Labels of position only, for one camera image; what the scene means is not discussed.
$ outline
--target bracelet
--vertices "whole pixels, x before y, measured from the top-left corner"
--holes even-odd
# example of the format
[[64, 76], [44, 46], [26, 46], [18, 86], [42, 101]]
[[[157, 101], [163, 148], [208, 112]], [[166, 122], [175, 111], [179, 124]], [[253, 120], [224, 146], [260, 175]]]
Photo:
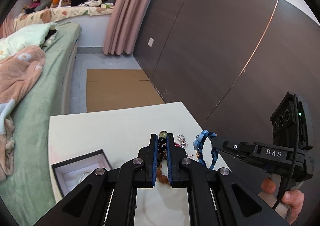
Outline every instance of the bracelet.
[[156, 177], [159, 179], [160, 183], [168, 184], [170, 185], [169, 178], [162, 174], [161, 168], [162, 168], [162, 160], [167, 158], [166, 153], [166, 143], [167, 143], [167, 132], [161, 131], [158, 138], [158, 154], [157, 154], [157, 170], [156, 170]]
[[91, 173], [92, 173], [92, 171], [91, 171], [91, 172], [90, 172], [90, 171], [84, 172], [84, 173], [81, 175], [81, 177], [79, 178], [79, 183], [81, 183], [81, 182], [84, 180], [84, 175], [86, 175], [86, 174], [89, 175], [89, 174], [91, 174]]
[[[212, 139], [216, 136], [217, 134], [213, 133], [213, 132], [209, 132], [207, 130], [203, 130], [195, 139], [195, 141], [193, 142], [193, 148], [194, 150], [197, 151], [197, 158], [199, 160], [199, 163], [201, 163], [204, 167], [207, 167], [204, 159], [203, 159], [203, 154], [202, 154], [202, 149], [203, 149], [203, 145], [204, 142], [207, 138], [210, 139], [210, 141], [212, 141]], [[211, 166], [209, 167], [209, 169], [213, 169], [217, 159], [218, 159], [218, 155], [219, 155], [219, 150], [217, 148], [212, 148], [211, 149], [211, 157], [212, 157], [212, 162], [211, 162]]]

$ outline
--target human hand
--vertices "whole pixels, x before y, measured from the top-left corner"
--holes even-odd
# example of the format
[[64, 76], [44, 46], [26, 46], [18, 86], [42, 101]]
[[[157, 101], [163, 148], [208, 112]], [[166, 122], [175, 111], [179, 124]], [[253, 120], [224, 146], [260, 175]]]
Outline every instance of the human hand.
[[[262, 182], [261, 188], [266, 193], [274, 193], [274, 191], [276, 190], [276, 184], [272, 180], [267, 178]], [[292, 224], [301, 212], [304, 201], [304, 194], [299, 190], [287, 191], [285, 192], [281, 201], [284, 204], [292, 206], [291, 218], [289, 221], [289, 223]]]

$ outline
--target floral blanket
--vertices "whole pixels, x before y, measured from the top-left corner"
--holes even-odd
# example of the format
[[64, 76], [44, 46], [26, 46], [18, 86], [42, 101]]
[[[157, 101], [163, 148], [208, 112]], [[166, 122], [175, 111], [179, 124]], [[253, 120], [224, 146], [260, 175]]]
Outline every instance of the floral blanket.
[[18, 16], [13, 21], [13, 30], [17, 31], [30, 24], [42, 24], [49, 22], [57, 22], [67, 18], [88, 15], [108, 15], [113, 11], [111, 8], [101, 8], [101, 7], [59, 7], [46, 9], [30, 14], [25, 14]]
[[45, 53], [38, 46], [26, 47], [0, 61], [0, 181], [13, 173], [14, 125], [10, 113], [41, 75]]

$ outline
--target blue gripper pad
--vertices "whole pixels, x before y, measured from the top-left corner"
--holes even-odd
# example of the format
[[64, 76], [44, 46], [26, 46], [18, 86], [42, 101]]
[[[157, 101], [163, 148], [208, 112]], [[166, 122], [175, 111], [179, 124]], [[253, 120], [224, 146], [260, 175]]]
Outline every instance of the blue gripper pad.
[[158, 154], [158, 136], [156, 135], [156, 137], [155, 137], [154, 154], [153, 154], [153, 165], [152, 165], [152, 169], [154, 171], [154, 173], [152, 174], [152, 184], [153, 184], [153, 186], [156, 185], [157, 154]]
[[171, 152], [170, 152], [170, 142], [169, 135], [166, 137], [167, 140], [167, 165], [168, 165], [168, 179], [170, 186], [172, 186], [172, 162], [171, 162]]

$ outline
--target bed frame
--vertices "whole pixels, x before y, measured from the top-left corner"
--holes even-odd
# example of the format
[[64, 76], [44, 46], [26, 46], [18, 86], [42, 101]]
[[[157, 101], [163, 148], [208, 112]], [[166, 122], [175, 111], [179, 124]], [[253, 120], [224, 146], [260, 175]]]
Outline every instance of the bed frame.
[[73, 66], [75, 65], [75, 59], [78, 49], [78, 41], [73, 46], [72, 53], [67, 64], [66, 72], [62, 82], [62, 96], [61, 96], [61, 109], [60, 115], [70, 114], [70, 93], [71, 93], [71, 79], [73, 73]]

